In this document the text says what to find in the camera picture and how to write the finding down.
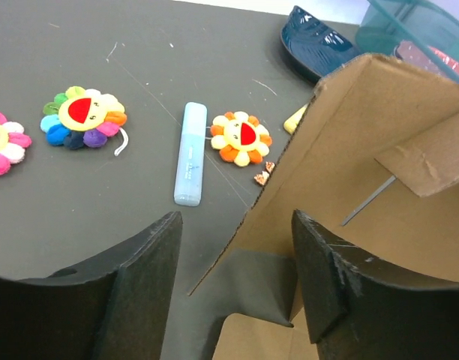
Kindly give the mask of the brown cardboard box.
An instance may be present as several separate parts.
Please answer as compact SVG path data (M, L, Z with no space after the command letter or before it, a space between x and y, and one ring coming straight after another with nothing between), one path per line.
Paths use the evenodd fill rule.
M459 84L361 55L322 78L226 252L291 257L300 210L382 260L459 283ZM234 313L216 359L321 359L300 280L291 327Z

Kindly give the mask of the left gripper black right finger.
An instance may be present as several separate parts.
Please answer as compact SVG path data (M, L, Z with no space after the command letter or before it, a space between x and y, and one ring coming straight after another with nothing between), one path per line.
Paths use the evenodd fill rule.
M292 242L321 359L459 359L459 283L380 259L300 210Z

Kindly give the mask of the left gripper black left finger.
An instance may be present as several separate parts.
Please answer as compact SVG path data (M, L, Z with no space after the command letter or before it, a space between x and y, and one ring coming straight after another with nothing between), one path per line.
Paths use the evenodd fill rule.
M45 278L0 277L0 359L159 359L182 215Z

